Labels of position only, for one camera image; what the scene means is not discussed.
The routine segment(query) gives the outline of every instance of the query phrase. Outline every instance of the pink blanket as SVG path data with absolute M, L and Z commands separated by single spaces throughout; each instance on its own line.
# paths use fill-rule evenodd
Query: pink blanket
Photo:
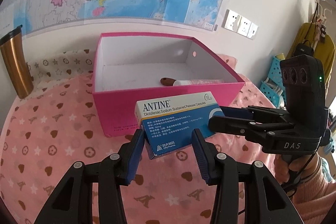
M 91 95 L 92 75 L 80 75 L 43 95 L 14 105 L 1 134 L 0 194 L 19 224 L 33 223 L 54 187 L 76 161 L 85 164 L 103 160 L 132 136 L 106 138 Z M 246 79 L 232 102 L 272 107 L 266 97 Z M 261 160 L 273 171 L 273 155 L 243 137 L 216 134 L 209 139 L 218 151 L 237 161 Z M 244 208 L 240 185 L 240 210 Z M 93 187 L 93 221 L 99 223 L 97 185 Z M 201 179 L 191 147 L 156 160 L 146 150 L 135 181 L 122 187 L 129 224 L 206 224 L 210 221 L 215 187 Z

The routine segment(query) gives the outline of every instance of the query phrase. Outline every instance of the pink box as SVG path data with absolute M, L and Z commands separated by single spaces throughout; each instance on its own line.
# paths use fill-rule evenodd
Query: pink box
M 162 86 L 160 79 L 223 79 L 223 84 Z M 228 106 L 244 81 L 194 37 L 149 32 L 102 33 L 94 62 L 93 98 L 104 134 L 133 134 L 140 100 L 211 91 Z

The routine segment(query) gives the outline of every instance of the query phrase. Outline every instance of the bed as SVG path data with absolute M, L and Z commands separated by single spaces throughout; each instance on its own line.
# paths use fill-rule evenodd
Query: bed
M 18 224 L 35 221 L 61 177 L 76 161 L 101 161 L 132 135 L 104 136 L 92 97 L 93 50 L 64 52 L 30 63 L 34 91 L 16 98 L 0 136 L 0 195 Z M 221 55 L 234 68 L 236 60 Z M 247 78 L 230 106 L 273 107 Z M 236 161 L 261 160 L 273 172 L 274 155 L 243 137 L 215 134 L 208 139 Z M 202 180 L 191 147 L 149 160 L 142 153 L 136 177 L 122 187 L 129 224 L 209 223 L 215 187 Z M 93 222 L 99 224 L 98 187 L 93 186 Z M 244 208 L 243 184 L 239 193 Z

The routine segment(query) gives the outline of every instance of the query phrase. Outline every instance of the gold tumbler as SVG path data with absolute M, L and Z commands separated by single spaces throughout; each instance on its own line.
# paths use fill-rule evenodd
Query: gold tumbler
M 23 54 L 21 28 L 18 26 L 0 39 L 0 50 L 15 91 L 24 99 L 34 86 Z

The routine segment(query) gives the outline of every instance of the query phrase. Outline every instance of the pillow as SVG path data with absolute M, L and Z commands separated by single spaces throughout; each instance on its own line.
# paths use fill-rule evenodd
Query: pillow
M 222 60 L 225 61 L 226 64 L 228 64 L 232 69 L 236 68 L 237 65 L 237 59 L 235 59 L 232 56 L 225 55 L 225 54 L 217 54 Z

